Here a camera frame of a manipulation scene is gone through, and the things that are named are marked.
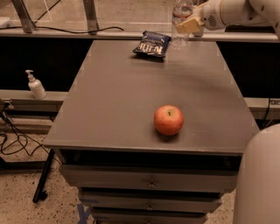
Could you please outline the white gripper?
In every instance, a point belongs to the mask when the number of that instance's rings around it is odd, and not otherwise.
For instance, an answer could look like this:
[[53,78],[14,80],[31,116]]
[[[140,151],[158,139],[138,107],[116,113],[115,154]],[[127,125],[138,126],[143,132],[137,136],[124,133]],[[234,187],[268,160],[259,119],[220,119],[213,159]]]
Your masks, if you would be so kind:
[[208,30],[225,29],[226,25],[222,21],[221,6],[223,0],[207,0],[192,8],[195,17],[188,19],[176,19],[175,28],[179,34],[199,32],[204,25]]

